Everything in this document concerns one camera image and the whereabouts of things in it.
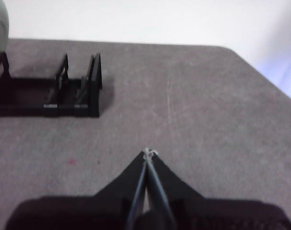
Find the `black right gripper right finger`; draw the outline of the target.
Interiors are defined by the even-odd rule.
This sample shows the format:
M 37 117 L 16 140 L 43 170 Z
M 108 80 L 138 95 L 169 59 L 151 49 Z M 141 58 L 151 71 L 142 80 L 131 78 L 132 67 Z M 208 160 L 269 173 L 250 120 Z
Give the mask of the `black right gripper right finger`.
M 147 151 L 151 205 L 178 230 L 291 230 L 291 220 L 278 206 L 257 200 L 207 198 L 181 180 Z

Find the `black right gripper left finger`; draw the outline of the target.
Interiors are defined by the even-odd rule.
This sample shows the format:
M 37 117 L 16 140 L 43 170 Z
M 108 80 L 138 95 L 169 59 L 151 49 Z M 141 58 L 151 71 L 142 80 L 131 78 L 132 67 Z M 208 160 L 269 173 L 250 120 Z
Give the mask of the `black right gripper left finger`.
M 20 203 L 7 230 L 122 230 L 145 174 L 144 152 L 95 195 L 43 196 Z

